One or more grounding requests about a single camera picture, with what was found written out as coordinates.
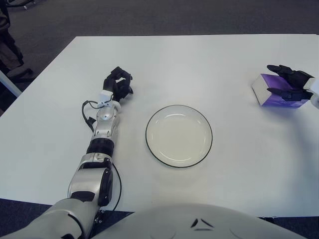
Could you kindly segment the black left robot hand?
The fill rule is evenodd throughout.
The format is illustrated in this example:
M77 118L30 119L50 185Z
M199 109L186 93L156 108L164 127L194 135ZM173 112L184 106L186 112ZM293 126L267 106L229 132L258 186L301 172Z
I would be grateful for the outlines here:
M128 94L133 94L133 89L130 86L132 75L123 70L119 66L111 71L110 75L104 80L103 90L113 93L113 101L119 102Z

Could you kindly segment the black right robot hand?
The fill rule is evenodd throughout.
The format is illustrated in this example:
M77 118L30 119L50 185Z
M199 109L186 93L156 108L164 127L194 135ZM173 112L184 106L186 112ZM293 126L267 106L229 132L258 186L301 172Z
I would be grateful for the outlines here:
M267 90L272 94L280 96L285 101L310 100L313 93L304 89L306 82L312 78L303 71L295 71L284 65L267 65L267 68L282 77L291 87L289 90L270 87Z

